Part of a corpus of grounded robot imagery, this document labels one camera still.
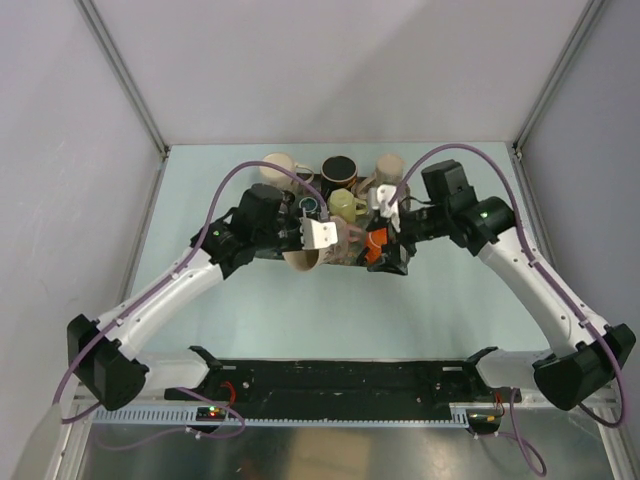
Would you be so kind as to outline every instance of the black mug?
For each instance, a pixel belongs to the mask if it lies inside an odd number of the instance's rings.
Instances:
[[[349,157],[339,155],[327,158],[320,169],[322,180],[320,181],[320,191],[325,200],[334,190],[346,188],[351,190],[358,180],[358,166]]]

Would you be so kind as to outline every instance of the pile of mugs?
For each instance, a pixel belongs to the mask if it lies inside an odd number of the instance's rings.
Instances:
[[[263,161],[299,174],[309,183],[313,182],[316,175],[311,167],[297,163],[286,153],[272,153]],[[323,250],[286,252],[283,254],[285,261],[295,270],[309,271],[322,263],[335,262],[344,258],[350,243],[364,240],[368,247],[369,243],[375,243],[375,238],[371,234],[364,238],[366,232],[355,225],[358,216],[368,213],[367,202],[364,200],[367,191],[370,187],[382,184],[397,185],[402,180],[403,171],[402,158],[394,154],[385,154],[378,158],[374,172],[364,180],[358,181],[358,166],[352,159],[345,156],[326,159],[320,168],[320,193],[327,201],[331,220],[336,223],[338,243]],[[264,183],[281,190],[304,195],[308,193],[302,192],[299,184],[278,170],[260,167],[260,175]],[[297,200],[297,208],[305,216],[315,217],[319,213],[318,201],[308,195]]]

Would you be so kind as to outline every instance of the yellow mug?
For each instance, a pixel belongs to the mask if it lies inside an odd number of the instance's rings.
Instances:
[[[346,188],[339,188],[329,196],[329,211],[347,221],[355,223],[357,215],[367,213],[367,202],[353,196]]]

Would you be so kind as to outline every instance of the black joint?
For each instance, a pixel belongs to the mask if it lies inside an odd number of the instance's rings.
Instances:
[[[192,345],[189,347],[189,350],[197,353],[205,361],[209,367],[209,371],[222,370],[222,363],[220,363],[220,361],[211,355],[206,349],[197,345]]]
[[[604,335],[620,367],[624,366],[636,337],[624,323]],[[598,342],[562,358],[551,356],[533,364],[534,380],[542,394],[560,410],[569,411],[604,387],[614,377],[613,367]]]
[[[480,350],[479,352],[474,353],[473,355],[471,355],[469,358],[467,358],[465,360],[465,362],[470,363],[472,365],[477,365],[478,362],[480,361],[480,359],[482,357],[487,356],[488,354],[490,354],[491,352],[495,352],[498,349],[498,347],[487,347],[487,348],[483,348],[482,350]]]
[[[78,315],[67,326],[69,363],[98,335],[96,325]],[[107,410],[118,410],[133,400],[144,387],[146,365],[127,359],[118,347],[120,342],[102,338],[84,357],[75,375]]]

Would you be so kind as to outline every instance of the light blue table surface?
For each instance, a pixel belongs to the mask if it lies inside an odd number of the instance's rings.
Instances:
[[[353,158],[360,174],[368,175],[381,154],[396,153],[411,165],[437,145],[173,147],[133,291],[156,278],[188,246],[220,180],[242,161],[281,151],[319,171],[324,159],[340,154]],[[505,144],[473,145],[498,162],[517,190]],[[481,159],[451,150],[434,161],[449,158],[464,165],[478,198],[506,198],[499,179]],[[258,180],[256,168],[239,173],[225,189],[214,218],[237,205],[242,192]],[[419,173],[409,184],[414,196],[426,198]],[[516,196],[521,202],[519,191]],[[254,260],[187,305],[146,350],[175,351],[190,345],[201,345],[220,358],[381,359],[460,358],[490,345],[512,351],[548,347],[498,276],[447,239],[419,244],[407,277],[331,265],[297,273],[284,262]]]

